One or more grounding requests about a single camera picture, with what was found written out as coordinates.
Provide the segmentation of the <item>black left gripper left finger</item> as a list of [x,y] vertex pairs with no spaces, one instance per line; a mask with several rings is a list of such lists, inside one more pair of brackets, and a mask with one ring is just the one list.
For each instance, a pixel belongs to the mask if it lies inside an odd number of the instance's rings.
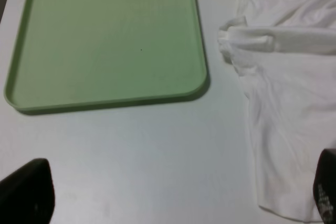
[[47,159],[33,159],[1,180],[1,223],[50,223],[54,208]]

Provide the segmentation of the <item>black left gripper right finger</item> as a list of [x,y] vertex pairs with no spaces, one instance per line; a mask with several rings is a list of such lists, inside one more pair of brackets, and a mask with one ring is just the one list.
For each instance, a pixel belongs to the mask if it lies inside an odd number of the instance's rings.
[[335,148],[324,149],[313,183],[313,197],[323,223],[335,223]]

